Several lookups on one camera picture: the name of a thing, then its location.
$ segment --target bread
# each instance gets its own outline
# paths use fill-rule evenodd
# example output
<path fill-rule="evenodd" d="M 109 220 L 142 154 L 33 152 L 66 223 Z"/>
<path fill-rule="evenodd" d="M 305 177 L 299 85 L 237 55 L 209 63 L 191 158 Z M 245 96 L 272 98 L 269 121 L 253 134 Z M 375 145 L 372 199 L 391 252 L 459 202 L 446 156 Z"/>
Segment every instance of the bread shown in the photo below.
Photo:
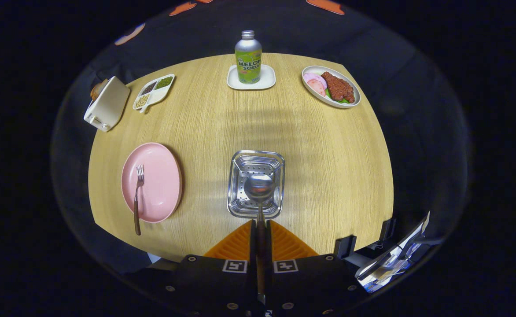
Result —
<path fill-rule="evenodd" d="M 103 88 L 105 88 L 105 85 L 107 85 L 107 82 L 108 82 L 108 81 L 109 81 L 109 80 L 108 80 L 107 78 L 105 78 L 105 80 L 103 80 L 103 82 L 101 82 L 101 83 L 99 83 L 99 84 L 95 85 L 95 86 L 92 88 L 91 92 L 89 93 L 89 96 L 90 96 L 90 97 L 92 97 L 92 100 L 94 100 L 94 101 L 95 101 L 95 100 L 97 99 L 97 97 L 99 97 L 99 96 L 100 96 L 101 91 L 103 90 Z"/>

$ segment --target wooden table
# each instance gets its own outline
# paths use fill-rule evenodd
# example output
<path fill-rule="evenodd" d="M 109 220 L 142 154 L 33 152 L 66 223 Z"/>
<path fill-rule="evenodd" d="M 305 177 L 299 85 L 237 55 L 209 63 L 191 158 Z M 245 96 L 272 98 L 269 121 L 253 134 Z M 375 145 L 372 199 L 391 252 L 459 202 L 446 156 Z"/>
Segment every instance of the wooden table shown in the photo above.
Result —
<path fill-rule="evenodd" d="M 226 208 L 230 159 L 238 150 L 280 153 L 286 160 L 282 213 L 275 221 L 319 254 L 334 251 L 335 239 L 357 236 L 355 249 L 379 239 L 391 218 L 393 179 L 381 127 L 366 96 L 350 109 L 331 107 L 303 86 L 302 69 L 344 66 L 304 56 L 264 53 L 276 71 L 267 90 L 229 88 L 234 54 L 192 60 L 158 70 L 127 86 L 131 95 L 121 121 L 97 132 L 89 161 L 89 199 L 97 225 L 115 237 L 160 257 L 181 260 L 204 254 L 248 219 Z M 168 96 L 146 114 L 133 101 L 148 81 L 175 74 Z M 175 213 L 160 223 L 141 221 L 121 193 L 121 171 L 137 146 L 158 142 L 179 161 L 184 179 Z"/>

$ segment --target aluminum bottle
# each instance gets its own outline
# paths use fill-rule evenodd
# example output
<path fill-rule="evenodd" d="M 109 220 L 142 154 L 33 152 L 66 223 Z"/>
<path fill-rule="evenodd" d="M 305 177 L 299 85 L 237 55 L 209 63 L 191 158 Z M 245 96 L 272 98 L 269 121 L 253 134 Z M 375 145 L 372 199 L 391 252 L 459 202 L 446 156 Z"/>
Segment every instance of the aluminum bottle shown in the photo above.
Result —
<path fill-rule="evenodd" d="M 234 46 L 238 80 L 244 84 L 254 84 L 260 80 L 262 65 L 262 45 L 254 39 L 254 31 L 242 31 L 242 40 Z"/>

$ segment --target spoon handle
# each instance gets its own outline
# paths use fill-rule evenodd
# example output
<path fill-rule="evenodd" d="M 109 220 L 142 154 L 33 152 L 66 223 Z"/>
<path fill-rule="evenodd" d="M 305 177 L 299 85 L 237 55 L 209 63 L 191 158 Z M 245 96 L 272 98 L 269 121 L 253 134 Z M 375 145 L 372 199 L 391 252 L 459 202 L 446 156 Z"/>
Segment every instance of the spoon handle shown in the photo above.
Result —
<path fill-rule="evenodd" d="M 262 203 L 258 205 L 258 218 L 256 220 L 256 266 L 258 271 L 258 293 L 264 294 L 264 262 L 266 256 L 266 221 Z"/>

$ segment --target stainless steel tray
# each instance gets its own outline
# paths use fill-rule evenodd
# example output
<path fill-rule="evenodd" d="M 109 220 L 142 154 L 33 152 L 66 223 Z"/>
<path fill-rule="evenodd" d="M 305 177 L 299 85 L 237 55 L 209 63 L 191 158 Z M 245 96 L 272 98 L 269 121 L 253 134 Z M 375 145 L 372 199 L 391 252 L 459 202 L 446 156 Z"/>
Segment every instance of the stainless steel tray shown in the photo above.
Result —
<path fill-rule="evenodd" d="M 282 212 L 284 200 L 284 158 L 275 152 L 241 150 L 230 163 L 227 209 L 235 217 L 256 218 L 258 203 L 244 193 L 244 182 L 252 174 L 266 174 L 274 181 L 274 195 L 264 203 L 264 218 L 273 219 Z"/>

